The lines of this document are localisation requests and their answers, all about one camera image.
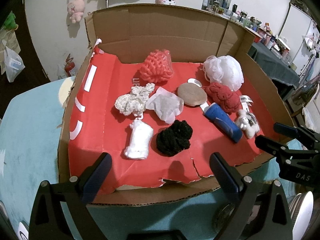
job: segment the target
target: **pink plush toy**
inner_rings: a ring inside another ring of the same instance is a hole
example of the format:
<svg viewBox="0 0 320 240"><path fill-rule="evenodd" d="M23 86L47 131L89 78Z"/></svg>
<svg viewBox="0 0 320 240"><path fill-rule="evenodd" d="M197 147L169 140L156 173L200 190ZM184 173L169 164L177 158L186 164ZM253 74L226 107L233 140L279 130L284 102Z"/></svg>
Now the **pink plush toy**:
<svg viewBox="0 0 320 240"><path fill-rule="evenodd" d="M85 9L84 0L74 0L68 3L68 13L71 15L70 20L72 23L80 22L83 17Z"/></svg>
<svg viewBox="0 0 320 240"><path fill-rule="evenodd" d="M176 5L175 0L156 0L156 4Z"/></svg>

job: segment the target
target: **pink crocheted item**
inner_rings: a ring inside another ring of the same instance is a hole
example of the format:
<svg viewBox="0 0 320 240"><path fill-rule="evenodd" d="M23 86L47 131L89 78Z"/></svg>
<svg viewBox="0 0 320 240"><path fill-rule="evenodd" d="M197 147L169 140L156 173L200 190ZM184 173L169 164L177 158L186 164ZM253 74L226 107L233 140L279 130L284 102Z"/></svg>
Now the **pink crocheted item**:
<svg viewBox="0 0 320 240"><path fill-rule="evenodd" d="M158 50L151 52L140 68L140 77L149 83L168 81L173 77L170 51Z"/></svg>

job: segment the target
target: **light blue tablecloth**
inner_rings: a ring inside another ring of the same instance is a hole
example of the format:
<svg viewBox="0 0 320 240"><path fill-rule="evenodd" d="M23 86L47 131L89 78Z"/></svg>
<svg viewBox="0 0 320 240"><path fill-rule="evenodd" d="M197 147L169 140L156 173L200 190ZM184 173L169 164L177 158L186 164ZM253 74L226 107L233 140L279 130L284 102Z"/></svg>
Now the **light blue tablecloth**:
<svg viewBox="0 0 320 240"><path fill-rule="evenodd" d="M15 230L20 221L29 224L33 201L42 180L58 182L57 147L63 108L58 92L63 80L32 89L15 97L0 125L0 200L5 204ZM300 145L293 142L292 147ZM256 170L258 181L278 177L275 159ZM287 196L293 185L281 180ZM213 239L215 211L227 200L221 190L171 204L142 207L89 207L94 220L110 240L126 239L128 233L179 229L189 240ZM76 239L81 239L68 210L67 221Z"/></svg>

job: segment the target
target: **blue foam roller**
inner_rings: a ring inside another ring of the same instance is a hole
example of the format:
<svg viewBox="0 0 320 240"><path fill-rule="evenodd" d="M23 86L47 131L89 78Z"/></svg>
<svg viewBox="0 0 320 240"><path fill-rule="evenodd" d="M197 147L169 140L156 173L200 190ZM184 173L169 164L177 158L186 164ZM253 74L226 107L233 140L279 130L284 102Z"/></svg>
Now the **blue foam roller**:
<svg viewBox="0 0 320 240"><path fill-rule="evenodd" d="M240 141L242 131L234 124L219 105L213 103L204 113L204 116L223 130L235 143Z"/></svg>

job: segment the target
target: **black yarn ball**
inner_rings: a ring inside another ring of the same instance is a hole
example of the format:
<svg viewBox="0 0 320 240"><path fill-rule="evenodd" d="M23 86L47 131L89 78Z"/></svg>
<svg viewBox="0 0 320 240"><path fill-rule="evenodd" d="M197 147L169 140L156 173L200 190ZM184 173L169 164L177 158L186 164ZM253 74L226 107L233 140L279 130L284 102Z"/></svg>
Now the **black yarn ball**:
<svg viewBox="0 0 320 240"><path fill-rule="evenodd" d="M156 138L157 149L169 157L189 149L192 128L186 121L175 120L167 129L158 133Z"/></svg>

